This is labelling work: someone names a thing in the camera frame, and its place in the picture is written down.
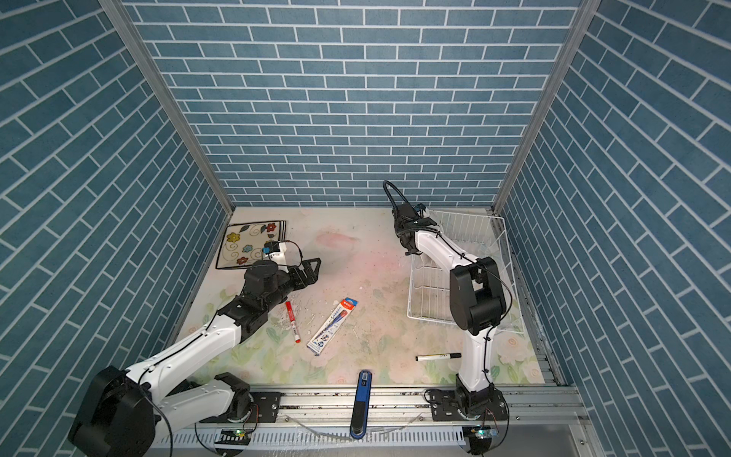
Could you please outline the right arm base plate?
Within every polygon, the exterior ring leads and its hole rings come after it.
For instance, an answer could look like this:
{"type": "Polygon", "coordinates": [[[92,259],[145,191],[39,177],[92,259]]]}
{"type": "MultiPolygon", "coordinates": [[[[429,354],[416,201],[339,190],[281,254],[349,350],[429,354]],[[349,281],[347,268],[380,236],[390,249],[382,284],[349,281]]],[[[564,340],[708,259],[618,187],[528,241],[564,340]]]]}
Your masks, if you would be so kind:
{"type": "Polygon", "coordinates": [[[508,402],[497,388],[486,388],[478,392],[438,390],[429,388],[424,392],[435,422],[466,421],[506,421],[509,418],[508,402]]]}

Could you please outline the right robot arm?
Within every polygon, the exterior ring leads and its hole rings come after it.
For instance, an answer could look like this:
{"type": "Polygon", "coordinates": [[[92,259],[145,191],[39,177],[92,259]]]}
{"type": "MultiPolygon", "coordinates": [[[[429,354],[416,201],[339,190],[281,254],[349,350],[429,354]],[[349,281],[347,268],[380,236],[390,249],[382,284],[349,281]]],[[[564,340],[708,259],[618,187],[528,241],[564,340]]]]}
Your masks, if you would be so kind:
{"type": "Polygon", "coordinates": [[[492,333],[508,316],[512,292],[500,276],[497,262],[479,257],[449,239],[422,205],[391,205],[394,232],[407,255],[424,255],[448,274],[448,304],[452,320],[464,332],[455,399],[466,418],[491,415],[509,419],[508,402],[495,386],[489,355],[492,333]]]}

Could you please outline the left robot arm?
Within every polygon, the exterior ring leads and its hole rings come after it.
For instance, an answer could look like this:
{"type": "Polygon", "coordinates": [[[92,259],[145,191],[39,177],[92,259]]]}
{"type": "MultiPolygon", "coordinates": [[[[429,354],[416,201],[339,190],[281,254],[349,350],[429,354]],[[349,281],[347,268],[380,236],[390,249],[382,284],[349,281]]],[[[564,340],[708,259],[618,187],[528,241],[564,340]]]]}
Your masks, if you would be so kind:
{"type": "Polygon", "coordinates": [[[156,440],[201,420],[247,418],[249,386],[231,373],[190,390],[177,388],[211,359],[257,333],[293,291],[314,285],[321,264],[319,258],[298,266],[258,261],[247,268],[241,292],[196,333],[127,369],[99,371],[72,422],[70,443],[87,456],[142,456],[156,440]]]}

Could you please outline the black square plate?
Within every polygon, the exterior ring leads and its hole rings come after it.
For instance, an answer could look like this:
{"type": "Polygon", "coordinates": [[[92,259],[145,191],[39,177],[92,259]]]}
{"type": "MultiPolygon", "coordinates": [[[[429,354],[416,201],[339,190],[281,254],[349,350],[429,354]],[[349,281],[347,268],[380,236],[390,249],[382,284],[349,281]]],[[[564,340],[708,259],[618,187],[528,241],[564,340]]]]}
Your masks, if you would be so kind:
{"type": "Polygon", "coordinates": [[[238,270],[264,258],[266,242],[282,241],[287,222],[268,220],[230,224],[226,227],[216,258],[217,270],[238,270]]]}

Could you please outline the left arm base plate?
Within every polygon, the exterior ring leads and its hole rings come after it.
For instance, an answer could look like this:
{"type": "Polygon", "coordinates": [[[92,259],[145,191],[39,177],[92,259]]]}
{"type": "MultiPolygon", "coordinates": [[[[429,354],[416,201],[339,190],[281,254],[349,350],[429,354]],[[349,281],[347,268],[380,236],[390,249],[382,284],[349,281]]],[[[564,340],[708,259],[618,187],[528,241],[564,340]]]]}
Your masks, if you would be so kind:
{"type": "Polygon", "coordinates": [[[234,423],[274,423],[277,419],[283,393],[255,391],[236,393],[230,404],[227,419],[234,423]]]}

